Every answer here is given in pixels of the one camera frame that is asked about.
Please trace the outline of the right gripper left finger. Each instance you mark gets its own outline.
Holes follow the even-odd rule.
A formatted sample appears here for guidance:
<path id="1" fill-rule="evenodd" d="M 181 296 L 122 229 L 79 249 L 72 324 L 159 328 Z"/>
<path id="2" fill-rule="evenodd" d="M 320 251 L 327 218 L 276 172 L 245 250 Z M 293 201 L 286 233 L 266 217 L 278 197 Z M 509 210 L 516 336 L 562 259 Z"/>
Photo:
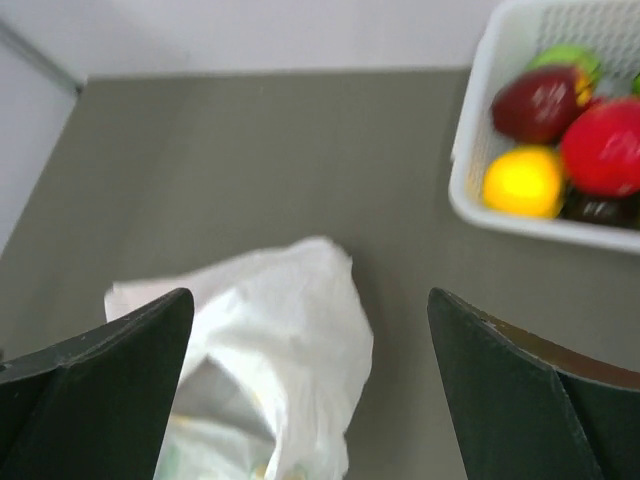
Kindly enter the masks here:
<path id="1" fill-rule="evenodd" d="M 2 363 L 2 478 L 153 478 L 193 318 L 174 289 Z"/>

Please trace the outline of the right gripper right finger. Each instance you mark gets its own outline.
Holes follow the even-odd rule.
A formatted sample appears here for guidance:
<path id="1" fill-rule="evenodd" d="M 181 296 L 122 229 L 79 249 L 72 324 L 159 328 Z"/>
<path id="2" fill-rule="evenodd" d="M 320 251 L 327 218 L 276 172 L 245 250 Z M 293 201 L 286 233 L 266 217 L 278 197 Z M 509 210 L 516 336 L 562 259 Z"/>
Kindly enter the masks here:
<path id="1" fill-rule="evenodd" d="M 470 479 L 636 479 L 639 374 L 497 319 L 440 288 L 427 313 Z"/>

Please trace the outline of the white printed plastic bag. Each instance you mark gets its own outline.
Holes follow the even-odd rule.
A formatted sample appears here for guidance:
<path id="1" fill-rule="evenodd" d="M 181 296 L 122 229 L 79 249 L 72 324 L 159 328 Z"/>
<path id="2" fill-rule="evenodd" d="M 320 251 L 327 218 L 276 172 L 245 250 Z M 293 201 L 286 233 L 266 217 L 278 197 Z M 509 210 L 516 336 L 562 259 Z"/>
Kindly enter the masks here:
<path id="1" fill-rule="evenodd" d="M 185 288 L 194 319 L 159 479 L 342 479 L 374 336 L 351 257 L 308 237 L 182 275 L 114 284 L 116 320 Z"/>

